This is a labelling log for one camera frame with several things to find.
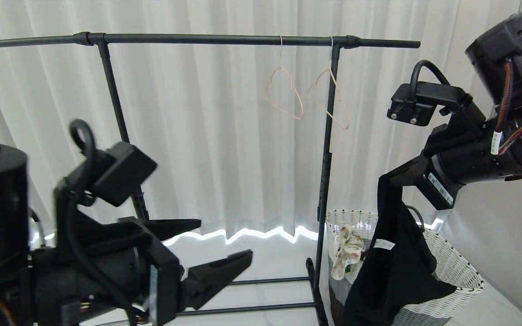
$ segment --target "light under curtain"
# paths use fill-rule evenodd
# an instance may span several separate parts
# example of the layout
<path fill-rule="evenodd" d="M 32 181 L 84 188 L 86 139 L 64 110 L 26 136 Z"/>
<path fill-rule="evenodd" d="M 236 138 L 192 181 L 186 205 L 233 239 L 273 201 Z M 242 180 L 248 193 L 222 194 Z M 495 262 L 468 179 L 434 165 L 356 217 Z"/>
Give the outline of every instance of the light under curtain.
<path fill-rule="evenodd" d="M 431 128 L 446 121 L 435 117 L 427 128 L 392 122 L 385 117 L 390 97 L 421 58 L 469 91 L 477 82 L 464 49 L 499 6 L 497 0 L 0 1 L 0 39 L 91 31 L 422 41 L 420 49 L 341 53 L 339 96 L 350 127 L 333 126 L 328 209 L 376 212 L 377 178 L 418 155 Z M 311 96 L 307 89 L 327 68 L 329 51 L 286 46 L 280 59 L 278 46 L 110 45 L 130 140 L 159 165 L 143 185 L 150 218 L 197 218 L 201 233 L 226 229 L 228 237 L 242 228 L 317 231 L 326 115 L 313 101 L 325 103 L 327 78 Z M 280 63 L 302 97 L 303 120 L 265 99 Z M 433 80 L 426 72 L 421 78 Z M 284 74 L 276 75 L 270 96 L 299 112 Z M 488 112 L 488 99 L 484 104 Z M 334 116 L 344 121 L 341 107 Z M 0 141 L 28 153 L 31 198 L 49 233 L 52 189 L 82 160 L 67 132 L 74 118 L 92 126 L 99 148 L 120 140 L 95 47 L 0 49 Z M 423 196 L 409 189 L 404 199 L 432 222 L 435 211 Z M 87 213 L 109 223 L 134 210 L 128 201 L 120 208 L 99 203 Z"/>

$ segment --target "laundry basket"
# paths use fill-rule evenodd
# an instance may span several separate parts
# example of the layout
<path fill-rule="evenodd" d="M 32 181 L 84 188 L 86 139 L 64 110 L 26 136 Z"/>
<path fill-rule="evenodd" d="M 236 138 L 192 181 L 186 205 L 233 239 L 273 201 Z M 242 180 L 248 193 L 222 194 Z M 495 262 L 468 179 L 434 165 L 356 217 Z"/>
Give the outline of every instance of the laundry basket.
<path fill-rule="evenodd" d="M 369 248 L 376 228 L 377 214 L 339 210 L 328 212 L 325 219 L 330 271 L 329 299 L 333 320 L 336 326 L 341 326 L 343 305 L 358 272 L 360 272 L 362 262 L 360 261 L 352 266 L 350 272 L 342 280 L 334 280 L 331 276 L 335 250 L 334 239 L 342 227 L 352 225 L 352 228 L 364 240 L 365 248 Z M 446 239 L 428 229 L 423 234 L 430 251 L 436 258 L 436 276 L 441 281 L 455 285 L 457 289 L 451 295 L 441 299 L 431 300 L 419 305 L 404 306 L 394 318 L 393 325 L 396 326 L 442 326 L 483 291 L 483 278 Z"/>

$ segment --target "clothes rack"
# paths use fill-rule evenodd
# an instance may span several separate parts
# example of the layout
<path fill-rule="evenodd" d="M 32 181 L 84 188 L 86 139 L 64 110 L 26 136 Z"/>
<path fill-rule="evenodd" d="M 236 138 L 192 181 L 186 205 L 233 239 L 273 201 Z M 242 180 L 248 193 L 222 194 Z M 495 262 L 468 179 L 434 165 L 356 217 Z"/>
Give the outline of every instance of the clothes rack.
<path fill-rule="evenodd" d="M 288 36 L 252 36 L 252 35 L 196 35 L 196 34 L 106 34 L 106 33 L 90 33 L 81 32 L 74 35 L 54 36 L 54 37 L 31 37 L 17 39 L 1 39 L 0 48 L 14 46 L 30 46 L 30 45 L 53 45 L 53 44 L 78 44 L 85 46 L 97 46 L 99 54 L 104 66 L 104 73 L 108 83 L 108 91 L 114 107 L 116 122 L 120 137 L 124 142 L 130 142 L 124 114 L 122 113 L 122 105 L 118 96 L 118 88 L 116 87 L 116 78 L 112 70 L 110 62 L 110 51 L 108 44 L 110 43 L 176 43 L 176 44 L 230 44 L 230 45 L 278 45 L 278 46 L 327 46 L 332 47 L 331 52 L 331 72 L 334 78 L 338 74 L 338 62 L 340 50 L 353 49 L 360 46 L 377 47 L 377 48 L 411 48 L 420 47 L 417 41 L 398 41 L 385 39 L 363 39 L 352 35 L 335 36 L 335 37 L 288 37 Z M 330 76 L 327 111 L 334 114 L 336 86 Z M 252 307 L 233 307 L 226 309 L 205 309 L 197 311 L 182 312 L 180 316 L 193 316 L 201 314 L 220 314 L 220 313 L 237 313 L 237 312 L 257 312 L 264 310 L 279 310 L 313 307 L 317 313 L 318 323 L 320 326 L 327 326 L 328 320 L 325 314 L 324 303 L 319 292 L 319 271 L 321 267 L 322 250 L 324 245 L 325 232 L 325 213 L 327 209 L 328 190 L 329 190 L 329 174 L 331 170 L 332 153 L 329 152 L 331 142 L 332 118 L 328 115 L 325 122 L 324 136 L 324 152 L 321 165 L 321 182 L 319 186 L 319 203 L 317 206 L 317 221 L 319 221 L 319 231 L 317 239 L 317 250 L 315 252 L 315 265 L 311 258 L 306 260 L 307 276 L 288 277 L 288 278 L 269 278 L 265 280 L 245 280 L 234 281 L 233 286 L 237 285 L 255 285 L 268 283 L 290 283 L 309 281 L 311 293 L 313 295 L 312 302 L 304 303 L 288 303 L 284 305 L 265 305 Z M 138 188 L 131 196 L 136 216 L 140 219 L 149 219 L 143 192 Z"/>

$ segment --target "white floor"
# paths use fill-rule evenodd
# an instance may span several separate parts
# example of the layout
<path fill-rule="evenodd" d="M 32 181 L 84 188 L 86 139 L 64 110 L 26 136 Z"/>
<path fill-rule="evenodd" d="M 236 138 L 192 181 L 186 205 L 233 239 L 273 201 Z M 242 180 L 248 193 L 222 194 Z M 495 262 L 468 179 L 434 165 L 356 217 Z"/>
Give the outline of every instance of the white floor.
<path fill-rule="evenodd" d="M 224 258 L 228 254 L 245 249 L 253 250 L 253 264 L 239 280 L 259 278 L 306 276 L 305 260 L 315 257 L 316 241 L 299 237 L 292 244 L 279 235 L 260 239 L 245 235 L 234 243 L 226 244 L 223 236 L 199 241 L 183 237 L 170 246 L 180 258 L 181 264 L 190 266 Z M 327 261 L 322 264 L 321 292 L 325 310 L 329 314 L 329 295 L 327 283 Z M 221 291 L 203 309 L 235 306 L 275 305 L 292 302 L 310 302 L 311 291 L 307 282 L 279 283 L 273 285 L 241 285 Z M 112 312 L 82 326 L 99 325 L 124 319 L 121 311 Z M 208 325 L 208 326 L 313 326 L 317 318 L 313 308 L 277 310 L 256 313 L 233 313 L 209 316 L 179 317 L 170 326 Z M 449 326 L 522 326 L 522 313 L 507 299 L 487 284 L 480 299 L 473 301 L 448 323 Z"/>

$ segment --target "black cloth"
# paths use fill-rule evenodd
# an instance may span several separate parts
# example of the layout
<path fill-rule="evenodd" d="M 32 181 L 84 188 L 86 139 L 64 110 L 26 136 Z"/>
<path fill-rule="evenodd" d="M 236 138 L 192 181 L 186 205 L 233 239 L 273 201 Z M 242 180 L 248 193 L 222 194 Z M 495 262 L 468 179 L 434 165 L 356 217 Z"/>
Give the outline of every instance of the black cloth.
<path fill-rule="evenodd" d="M 343 326 L 389 326 L 404 305 L 439 299 L 456 290 L 433 276 L 436 259 L 402 202 L 402 188 L 392 187 L 389 175 L 378 180 L 377 209 L 372 243 L 344 305 Z M 395 246 L 375 248 L 377 239 Z"/>

